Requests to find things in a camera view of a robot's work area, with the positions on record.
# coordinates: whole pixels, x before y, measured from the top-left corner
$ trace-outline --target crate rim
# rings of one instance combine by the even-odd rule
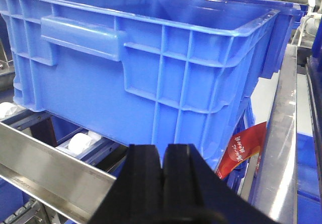
[[[170,26],[170,27],[173,27],[173,23],[174,23],[173,21],[170,21],[170,20],[165,20],[165,19],[160,19],[160,18],[152,18],[152,17],[148,17],[148,16],[143,16],[143,15],[135,15],[133,13],[112,10],[112,9],[103,9],[103,8],[96,7],[96,6],[86,5],[86,7],[84,7],[84,4],[65,1],[65,0],[41,0],[41,1],[44,1],[47,3],[52,3],[52,4],[57,4],[57,5],[62,5],[65,7],[80,9],[83,11],[95,12],[95,13],[100,13],[100,14],[108,14],[108,15],[118,16],[118,17],[123,17],[123,18],[136,19],[138,21],[154,23],[154,24],[161,24],[161,25]],[[0,11],[1,14],[8,15],[6,12],[7,11]],[[267,12],[266,14],[263,14],[263,15],[255,18],[254,20],[249,21],[248,23],[246,23],[236,29],[233,29],[233,30],[215,29],[215,28],[196,26],[196,25],[181,23],[181,22],[176,22],[176,28],[182,28],[182,29],[187,29],[187,30],[198,31],[201,33],[221,35],[221,36],[248,37],[252,33],[254,33],[258,28],[260,28],[263,24],[276,18],[276,16],[278,15],[279,12],[280,12],[279,10],[270,8],[270,11]]]

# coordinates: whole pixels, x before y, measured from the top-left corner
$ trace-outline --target blue bin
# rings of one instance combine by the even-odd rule
[[[0,178],[0,222],[25,204],[23,192]]]
[[[291,36],[294,19],[301,15],[298,4],[277,2],[268,0],[221,0],[230,2],[240,2],[247,4],[257,4],[263,7],[270,7],[280,11],[275,21],[274,32],[271,43],[266,53],[266,60],[260,77],[270,79],[273,72],[278,72],[284,58],[287,42]]]
[[[161,157],[168,143],[194,143],[215,168],[278,12],[208,0],[0,0],[14,101],[125,145],[156,144]]]

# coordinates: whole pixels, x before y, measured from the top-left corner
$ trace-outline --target white roller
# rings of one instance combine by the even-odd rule
[[[20,110],[21,109],[13,103],[2,102],[0,103],[0,120],[15,114]]]
[[[79,155],[89,146],[91,146],[94,142],[96,141],[92,139],[90,136],[84,133],[78,133],[71,138],[68,144],[68,149],[72,151],[74,154]]]

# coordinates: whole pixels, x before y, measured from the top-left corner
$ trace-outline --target conveyor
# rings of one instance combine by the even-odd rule
[[[49,117],[50,114],[46,112],[33,114],[27,110],[0,123],[0,176],[61,215],[76,223],[88,223],[116,178],[93,167],[93,162],[85,163],[73,158],[17,130]],[[252,187],[243,186],[244,190],[249,189],[249,200],[253,206],[273,220],[285,224],[296,223],[295,135],[296,46],[288,45],[259,173],[252,178],[254,172],[248,171],[248,178],[253,179]],[[102,145],[114,144],[106,140]],[[103,162],[108,160],[109,155],[105,157]],[[120,158],[109,162],[118,164]],[[134,168],[133,171],[141,173],[143,169]],[[211,185],[201,187],[202,191],[207,188],[210,192],[216,190]],[[237,198],[227,194],[226,190],[222,195]]]

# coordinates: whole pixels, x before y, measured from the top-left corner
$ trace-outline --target red label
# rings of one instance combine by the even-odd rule
[[[257,124],[232,136],[216,171],[217,176],[220,179],[225,178],[240,163],[261,152],[265,136],[266,122]]]

